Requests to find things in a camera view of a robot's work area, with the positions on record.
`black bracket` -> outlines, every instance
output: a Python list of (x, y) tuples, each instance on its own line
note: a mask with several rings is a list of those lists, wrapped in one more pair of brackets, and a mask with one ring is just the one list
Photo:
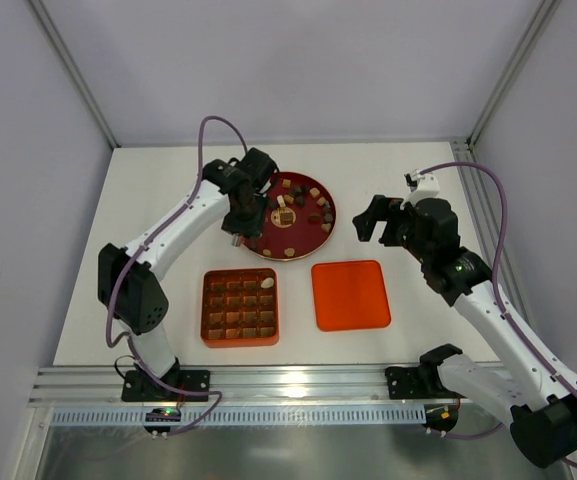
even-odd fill
[(447, 343), (419, 357), (417, 367), (388, 367), (388, 397), (391, 400), (423, 400), (424, 398), (457, 398), (455, 392), (444, 388), (437, 367), (461, 349)]
[(420, 367), (388, 367), (388, 398), (390, 400), (424, 400), (426, 398), (457, 398), (455, 392), (429, 387), (423, 380)]
[[(161, 380), (175, 388), (191, 392), (207, 392), (210, 390), (210, 371), (208, 370), (181, 370), (175, 365)], [(141, 369), (130, 370), (126, 373), (121, 400), (127, 403), (143, 402), (207, 402), (208, 395), (181, 396), (170, 392), (152, 381), (147, 373)]]
[[(454, 345), (446, 344), (437, 347), (419, 357), (417, 367), (388, 367), (386, 382), (388, 397), (391, 400), (452, 400), (459, 394), (452, 392), (441, 384), (437, 367), (445, 359), (453, 355), (461, 355), (462, 351)], [(457, 408), (448, 406), (426, 405), (425, 427), (449, 432), (457, 424), (459, 412)]]

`metal frame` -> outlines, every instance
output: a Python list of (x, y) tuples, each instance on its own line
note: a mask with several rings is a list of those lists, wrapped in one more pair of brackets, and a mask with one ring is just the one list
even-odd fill
[(470, 146), (476, 145), (481, 139), (481, 135), (512, 88), (519, 72), (526, 64), (528, 57), (530, 57), (537, 41), (548, 26), (550, 19), (555, 14), (560, 3), (561, 0), (542, 0), (539, 7), (537, 7), (528, 27), (510, 56), (510, 60), (508, 60), (499, 80), (497, 80), (477, 122), (475, 122), (475, 126), (468, 139)]
[[(111, 148), (120, 147), (52, 21), (43, 0), (26, 0), (26, 2), (108, 144)], [(455, 160), (478, 161), (476, 156), (478, 141), (512, 87), (560, 2), (561, 0), (542, 0), (497, 81), (470, 136), (468, 138), (449, 139)], [(499, 225), (495, 218), (493, 202), (480, 172), (464, 168), (460, 169), (460, 175), (482, 253), (487, 261), (491, 262), (499, 235)], [(504, 252), (501, 277), (509, 298), (522, 316), (529, 321), (530, 315), (527, 311), (527, 304), (522, 299), (521, 288), (512, 263)], [(223, 405), (225, 407), (241, 405), (255, 407), (335, 407), (349, 405), (382, 407), (393, 404), (391, 400), (388, 400), (386, 379), (383, 373), (387, 366), (391, 365), (209, 366), (195, 368), (208, 368), (211, 371), (211, 387), (224, 392)], [(482, 366), (509, 378), (501, 364), (483, 364)], [(47, 439), (48, 427), (55, 409), (119, 406), (122, 405), (120, 403), (121, 387), (121, 379), (110, 367), (41, 369), (30, 396), (28, 405), (30, 421), (14, 478), (18, 480), (35, 478)], [(445, 400), (408, 402), (413, 404), (446, 403)], [(140, 405), (145, 407), (168, 406), (170, 404)]]
[(112, 130), (110, 129), (108, 122), (101, 112), (95, 97), (90, 91), (86, 80), (79, 71), (79, 67), (77, 67), (73, 56), (70, 54), (68, 47), (61, 38), (61, 34), (59, 33), (59, 30), (57, 30), (55, 23), (52, 21), (52, 18), (48, 13), (43, 0), (26, 0), (26, 2), (30, 8), (30, 11), (33, 13), (35, 19), (39, 23), (39, 26), (46, 35), (48, 43), (61, 61), (66, 74), (73, 84), (73, 87), (75, 87), (75, 90), (83, 100), (86, 107), (88, 107), (88, 111), (97, 123), (101, 134), (106, 138), (106, 142), (108, 142), (108, 145), (112, 149), (119, 147), (117, 139), (112, 133)]

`glass panel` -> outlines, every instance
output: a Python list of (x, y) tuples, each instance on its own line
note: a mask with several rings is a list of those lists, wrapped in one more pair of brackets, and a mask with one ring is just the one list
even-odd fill
[[(494, 425), (464, 405), (458, 433)], [(152, 440), (142, 428), (51, 427), (38, 479), (567, 479), (532, 466), (509, 432), (445, 440), (419, 426), (206, 428)]]

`chocolate piece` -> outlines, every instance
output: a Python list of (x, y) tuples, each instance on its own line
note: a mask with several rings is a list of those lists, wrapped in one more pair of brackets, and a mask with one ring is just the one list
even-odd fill
[(279, 213), (279, 223), (281, 225), (292, 225), (293, 224), (292, 212), (290, 212), (290, 211), (280, 212)]

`cable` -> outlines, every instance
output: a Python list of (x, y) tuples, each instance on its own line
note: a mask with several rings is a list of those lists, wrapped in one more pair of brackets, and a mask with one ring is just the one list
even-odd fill
[(170, 215), (170, 217), (168, 217), (161, 225), (159, 225), (159, 227), (157, 227), (150, 235), (148, 235), (146, 240), (144, 240), (139, 248), (137, 248), (135, 253), (128, 259), (126, 265), (124, 265), (124, 268), (121, 269), (119, 275), (117, 276), (117, 280), (115, 281), (115, 285), (112, 288), (110, 301), (108, 302), (108, 315), (106, 316), (106, 345), (108, 345), (109, 348), (116, 347), (122, 338), (128, 337), (130, 335), (128, 332), (122, 332), (114, 340), (112, 338), (112, 321), (115, 316), (117, 297), (119, 296), (119, 290), (124, 280), (126, 279), (130, 268), (134, 265), (139, 256), (148, 250), (148, 246), (155, 240), (155, 238), (157, 238), (161, 232), (168, 228), (172, 222), (177, 220), (177, 218), (179, 218), (179, 216), (188, 209), (188, 207), (192, 204), (192, 202), (197, 197), (197, 194), (199, 193), (201, 181), (203, 180), (204, 169), (204, 129), (210, 120), (215, 120), (228, 125), (239, 138), (239, 141), (244, 148), (244, 153), (248, 153), (248, 146), (246, 145), (246, 141), (241, 135), (241, 132), (228, 120), (216, 115), (209, 115), (201, 121), (201, 124), (199, 125), (199, 138), (197, 140), (197, 180), (195, 181), (195, 186), (190, 193), (190, 197), (188, 197), (186, 203), (179, 207), (172, 215)]
[[(495, 183), (497, 187), (497, 191), (499, 192), (499, 198), (501, 199), (501, 225), (499, 227), (499, 241), (497, 242), (497, 248), (495, 250), (495, 257), (492, 263), (492, 288), (493, 293), (495, 296), (495, 300), (497, 301), (497, 305), (501, 310), (501, 314), (503, 317), (508, 321), (508, 324), (511, 326), (513, 331), (517, 334), (517, 336), (521, 339), (524, 343), (526, 348), (530, 350), (530, 352), (539, 360), (539, 362), (544, 366), (544, 368), (550, 373), (550, 375), (557, 379), (559, 383), (561, 383), (566, 390), (568, 390), (575, 399), (577, 399), (577, 389), (573, 387), (568, 380), (566, 380), (558, 371), (557, 369), (548, 361), (546, 357), (542, 355), (537, 347), (530, 341), (530, 339), (526, 336), (523, 330), (519, 327), (515, 319), (512, 315), (506, 311), (505, 303), (501, 298), (501, 293), (499, 291), (499, 268), (501, 266), (501, 254), (504, 246), (504, 240), (506, 238), (506, 229), (508, 227), (508, 201), (506, 197), (506, 190), (504, 189), (503, 184), (501, 183), (501, 179), (493, 172), (491, 169), (484, 165), (479, 165), (478, 163), (472, 162), (450, 162), (450, 163), (442, 163), (439, 165), (435, 165), (434, 167), (426, 168), (419, 172), (421, 175), (425, 175), (426, 173), (436, 172), (437, 170), (442, 170), (444, 168), (449, 167), (469, 167), (474, 168), (476, 170), (480, 170), (488, 175), (491, 180)], [(565, 458), (563, 460), (566, 464), (570, 465), (571, 467), (577, 468), (577, 462), (572, 460), (568, 460)]]
[[(197, 424), (199, 424), (208, 415), (210, 415), (210, 413), (212, 413), (212, 411), (217, 407), (217, 405), (219, 405), (219, 402), (221, 402), (221, 399), (223, 398), (223, 394), (220, 391), (191, 392), (188, 390), (182, 390), (179, 388), (174, 388), (174, 387), (166, 384), (161, 379), (159, 379), (148, 368), (148, 366), (145, 364), (145, 362), (141, 359), (141, 357), (137, 353), (137, 350), (135, 349), (135, 346), (132, 342), (132, 338), (130, 337), (130, 334), (128, 332), (122, 332), (115, 339), (112, 338), (112, 321), (113, 321), (113, 318), (115, 316), (115, 307), (117, 305), (117, 297), (119, 296), (119, 290), (121, 288), (123, 281), (125, 280), (126, 276), (128, 275), (128, 272), (130, 271), (130, 268), (132, 267), (132, 265), (137, 261), (137, 259), (139, 258), (139, 256), (143, 252), (148, 250), (148, 246), (157, 238), (157, 236), (161, 232), (163, 232), (166, 228), (168, 228), (172, 222), (174, 222), (177, 218), (179, 218), (188, 209), (188, 207), (193, 203), (193, 201), (197, 197), (197, 194), (199, 193), (199, 188), (201, 187), (201, 182), (203, 180), (203, 168), (204, 168), (204, 151), (203, 151), (203, 148), (204, 148), (204, 130), (206, 128), (206, 124), (210, 120), (215, 120), (215, 121), (224, 123), (227, 126), (229, 126), (235, 132), (237, 137), (239, 138), (239, 141), (241, 142), (241, 145), (244, 149), (244, 154), (248, 153), (248, 146), (246, 145), (246, 141), (244, 140), (244, 137), (242, 136), (241, 132), (239, 132), (237, 127), (235, 127), (231, 122), (229, 122), (228, 120), (226, 120), (223, 117), (219, 117), (216, 115), (209, 115), (201, 121), (201, 123), (199, 125), (199, 136), (197, 139), (197, 180), (195, 181), (195, 185), (192, 189), (192, 192), (190, 193), (188, 200), (181, 207), (179, 207), (172, 215), (170, 215), (170, 217), (168, 217), (164, 222), (162, 222), (162, 224), (159, 227), (157, 227), (150, 235), (148, 235), (146, 240), (144, 240), (144, 242), (139, 246), (139, 248), (137, 248), (135, 253), (128, 259), (128, 262), (126, 262), (126, 265), (124, 265), (124, 267), (121, 269), (121, 271), (119, 272), (119, 275), (117, 276), (117, 280), (115, 281), (115, 284), (113, 286), (112, 293), (110, 295), (110, 301), (108, 302), (108, 315), (106, 317), (106, 344), (108, 345), (108, 347), (114, 348), (115, 346), (117, 346), (117, 344), (121, 341), (122, 338), (127, 337), (128, 338), (128, 348), (132, 352), (133, 359), (139, 365), (139, 367), (144, 372), (146, 372), (148, 374), (148, 376), (151, 378), (151, 380), (153, 382), (155, 382), (157, 385), (159, 385), (160, 387), (162, 387), (165, 390), (168, 390), (169, 392), (177, 393), (180, 395), (186, 395), (186, 396), (190, 396), (190, 397), (193, 397), (193, 396), (194, 397), (205, 397), (205, 396), (212, 396), (212, 395), (217, 396), (217, 400), (210, 407), (208, 407), (206, 409), (206, 411), (204, 411), (199, 417), (197, 417), (195, 420), (190, 422), (188, 425), (184, 425), (183, 427), (180, 427), (176, 430), (173, 430), (172, 432), (170, 432), (168, 434), (168, 436), (178, 435), (180, 433), (184, 433), (184, 432), (187, 432), (188, 430), (193, 429)], [(124, 445), (120, 450), (123, 450), (130, 445), (131, 444)]]
[(141, 357), (137, 353), (137, 350), (135, 349), (135, 345), (132, 342), (132, 338), (128, 338), (128, 348), (130, 349), (130, 351), (134, 355), (135, 362), (137, 363), (137, 365), (139, 365), (139, 368), (141, 368), (144, 372), (146, 372), (146, 374), (148, 374), (150, 379), (153, 382), (155, 382), (157, 385), (159, 385), (161, 388), (168, 390), (169, 392), (172, 392), (172, 393), (177, 393), (179, 395), (186, 395), (189, 397), (205, 397), (205, 396), (213, 396), (213, 395), (217, 396), (217, 400), (215, 400), (215, 402), (210, 407), (208, 407), (201, 415), (199, 415), (196, 419), (194, 419), (189, 424), (184, 425), (183, 427), (180, 427), (180, 428), (177, 428), (176, 430), (171, 431), (168, 434), (169, 437), (171, 437), (173, 435), (179, 435), (180, 433), (187, 432), (188, 430), (192, 430), (197, 424), (199, 424), (208, 415), (210, 415), (212, 413), (212, 411), (215, 408), (217, 408), (217, 405), (219, 405), (219, 402), (221, 402), (221, 400), (223, 398), (223, 393), (220, 392), (219, 390), (213, 390), (213, 391), (208, 391), (208, 392), (191, 392), (189, 390), (183, 390), (181, 388), (171, 387), (167, 383), (163, 382), (160, 378), (158, 378), (157, 375), (155, 375), (152, 372), (152, 370), (150, 370), (150, 368), (148, 368), (148, 365), (146, 365), (143, 362), (143, 360), (141, 359)]
[(117, 365), (117, 363), (119, 362), (119, 360), (121, 360), (122, 358), (132, 358), (132, 359), (134, 360), (135, 357), (133, 357), (132, 355), (122, 355), (121, 357), (118, 357), (118, 358), (115, 360), (115, 363), (113, 363), (113, 365), (112, 365), (113, 368), (115, 369), (115, 372), (117, 372), (117, 375), (119, 375), (119, 376), (124, 380), (124, 382), (125, 382), (125, 381), (126, 381), (126, 376), (125, 376), (123, 373), (121, 373), (121, 370), (119, 370), (119, 365)]

